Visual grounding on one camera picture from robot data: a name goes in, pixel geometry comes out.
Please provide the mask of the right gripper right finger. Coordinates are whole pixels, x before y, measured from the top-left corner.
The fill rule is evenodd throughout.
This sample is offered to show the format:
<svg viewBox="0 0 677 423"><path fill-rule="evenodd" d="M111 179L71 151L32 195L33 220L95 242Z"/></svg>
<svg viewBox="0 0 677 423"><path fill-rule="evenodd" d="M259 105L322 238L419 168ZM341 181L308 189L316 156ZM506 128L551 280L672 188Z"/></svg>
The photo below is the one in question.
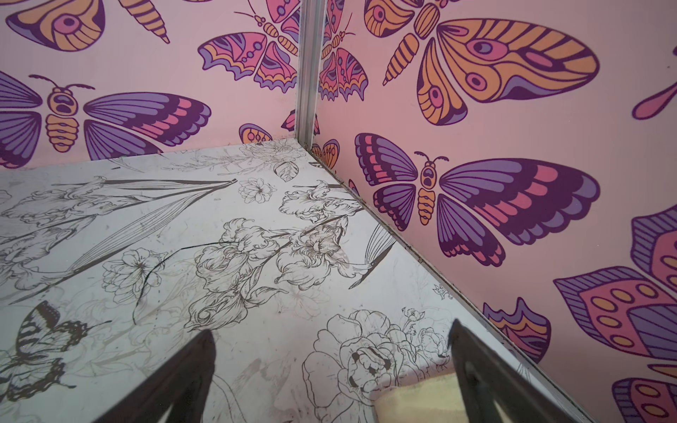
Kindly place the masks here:
<svg viewBox="0 0 677 423"><path fill-rule="evenodd" d="M469 421L577 421L527 382L458 319L452 323L448 347Z"/></svg>

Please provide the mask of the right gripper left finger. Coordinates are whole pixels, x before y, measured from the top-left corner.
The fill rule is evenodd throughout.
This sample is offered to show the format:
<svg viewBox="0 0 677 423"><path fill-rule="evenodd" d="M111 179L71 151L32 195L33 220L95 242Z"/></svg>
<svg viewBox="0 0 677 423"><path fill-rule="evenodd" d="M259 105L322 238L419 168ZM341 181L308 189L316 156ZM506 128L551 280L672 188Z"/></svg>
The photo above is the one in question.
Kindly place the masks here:
<svg viewBox="0 0 677 423"><path fill-rule="evenodd" d="M201 331L97 421L202 421L215 361L213 333Z"/></svg>

